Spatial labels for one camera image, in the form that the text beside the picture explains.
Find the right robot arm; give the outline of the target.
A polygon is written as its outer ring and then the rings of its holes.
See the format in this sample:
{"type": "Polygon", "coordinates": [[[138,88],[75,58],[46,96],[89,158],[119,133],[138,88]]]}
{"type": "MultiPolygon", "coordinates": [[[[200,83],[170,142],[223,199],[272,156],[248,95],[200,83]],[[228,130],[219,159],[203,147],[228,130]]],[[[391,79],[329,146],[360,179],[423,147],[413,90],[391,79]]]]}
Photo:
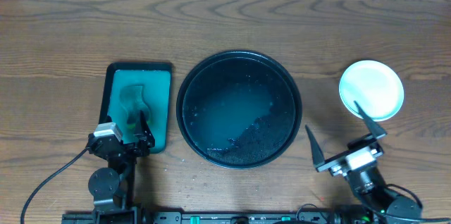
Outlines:
{"type": "Polygon", "coordinates": [[[309,126],[305,127],[316,171],[343,177],[362,207],[373,214],[374,223],[419,223],[423,210],[419,198],[395,191],[396,186],[386,183],[378,169],[377,158],[384,154],[378,141],[387,132],[359,104],[356,107],[369,134],[349,142],[346,151],[328,159],[309,126]]]}

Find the mint green plate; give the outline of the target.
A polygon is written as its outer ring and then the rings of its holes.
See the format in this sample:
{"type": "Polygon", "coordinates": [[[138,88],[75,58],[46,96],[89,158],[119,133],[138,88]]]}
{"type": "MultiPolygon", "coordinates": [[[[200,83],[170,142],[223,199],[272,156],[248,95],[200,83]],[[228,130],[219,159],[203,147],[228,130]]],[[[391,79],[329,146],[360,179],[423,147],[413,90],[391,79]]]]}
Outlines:
{"type": "Polygon", "coordinates": [[[339,95],[345,108],[360,117],[358,108],[376,122],[395,116],[404,102],[404,87],[397,73],[386,64],[357,61],[342,74],[339,95]]]}

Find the green yellow sponge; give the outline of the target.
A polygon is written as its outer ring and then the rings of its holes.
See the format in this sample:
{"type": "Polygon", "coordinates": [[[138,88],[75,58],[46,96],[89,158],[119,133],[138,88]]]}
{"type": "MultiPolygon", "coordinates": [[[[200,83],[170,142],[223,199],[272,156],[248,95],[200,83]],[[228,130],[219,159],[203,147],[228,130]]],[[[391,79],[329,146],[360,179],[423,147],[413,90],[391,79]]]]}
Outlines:
{"type": "Polygon", "coordinates": [[[143,85],[128,85],[121,89],[119,101],[126,114],[126,126],[133,129],[141,120],[141,113],[147,123],[150,121],[151,111],[144,100],[143,85]]]}

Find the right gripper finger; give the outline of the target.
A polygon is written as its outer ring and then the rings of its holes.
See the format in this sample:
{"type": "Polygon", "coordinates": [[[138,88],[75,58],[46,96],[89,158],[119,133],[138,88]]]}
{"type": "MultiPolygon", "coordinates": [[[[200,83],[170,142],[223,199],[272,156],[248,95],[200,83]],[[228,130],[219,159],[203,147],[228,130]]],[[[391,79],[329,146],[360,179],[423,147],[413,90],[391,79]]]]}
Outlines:
{"type": "Polygon", "coordinates": [[[357,101],[354,101],[354,104],[357,107],[359,115],[362,117],[366,127],[368,128],[373,138],[380,139],[382,137],[385,137],[387,135],[387,132],[376,121],[374,121],[370,116],[368,116],[365,113],[365,111],[358,104],[357,101]]]}
{"type": "Polygon", "coordinates": [[[318,168],[322,166],[325,163],[325,158],[323,155],[323,152],[316,141],[315,136],[313,135],[313,132],[310,130],[308,125],[305,125],[305,130],[307,132],[310,146],[311,146],[311,155],[312,155],[312,161],[315,168],[318,168]]]}

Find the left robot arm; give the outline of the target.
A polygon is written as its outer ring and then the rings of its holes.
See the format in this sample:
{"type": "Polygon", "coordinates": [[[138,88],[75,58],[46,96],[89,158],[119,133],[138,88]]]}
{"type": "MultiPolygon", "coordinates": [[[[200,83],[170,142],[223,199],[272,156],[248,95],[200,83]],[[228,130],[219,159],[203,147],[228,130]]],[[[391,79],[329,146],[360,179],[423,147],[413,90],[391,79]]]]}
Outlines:
{"type": "Polygon", "coordinates": [[[143,111],[138,113],[133,135],[136,142],[125,143],[114,122],[99,124],[89,135],[87,151],[107,161],[107,167],[91,175],[88,189],[94,198],[95,223],[151,223],[152,218],[133,203],[137,159],[150,155],[155,145],[143,111]]]}

